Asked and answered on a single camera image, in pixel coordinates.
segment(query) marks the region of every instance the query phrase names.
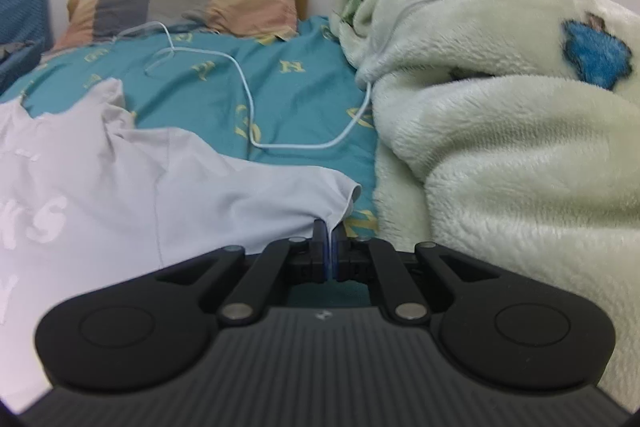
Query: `fleece blanket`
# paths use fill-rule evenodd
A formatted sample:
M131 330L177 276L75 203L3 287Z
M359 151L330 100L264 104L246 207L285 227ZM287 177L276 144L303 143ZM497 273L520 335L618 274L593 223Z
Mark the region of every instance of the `fleece blanket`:
M338 0L373 85L380 235L598 304L600 382L640 406L640 16L610 0Z

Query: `bed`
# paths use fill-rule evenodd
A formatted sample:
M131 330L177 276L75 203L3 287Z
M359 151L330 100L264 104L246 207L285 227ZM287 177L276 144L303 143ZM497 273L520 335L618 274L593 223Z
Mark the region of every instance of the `bed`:
M306 1L295 0L301 19L306 17ZM70 29L54 51L45 55L31 73L18 79L0 102L28 92L23 105L32 117L63 112L102 80L119 78L127 109L135 115L139 128L178 127L194 132L223 155L265 164L316 165L348 175L362 186L362 193L345 221L347 234L375 234L372 191L377 135L370 109L347 138L333 148L257 149L248 140L248 103L231 61L178 53L146 73L154 53L167 46L164 32L153 28L117 40L91 38L91 42L75 46L78 34L86 36L83 22L76 23L80 31L72 34L82 3L83 0L69 0ZM324 17L300 20L297 34L284 38L278 33L238 37L200 24L170 28L177 46L216 50L236 58L254 96L252 130L258 142L327 142L345 128L362 103L363 93L353 81L354 70ZM323 286L294 288L290 303L344 306L368 302L364 285Z

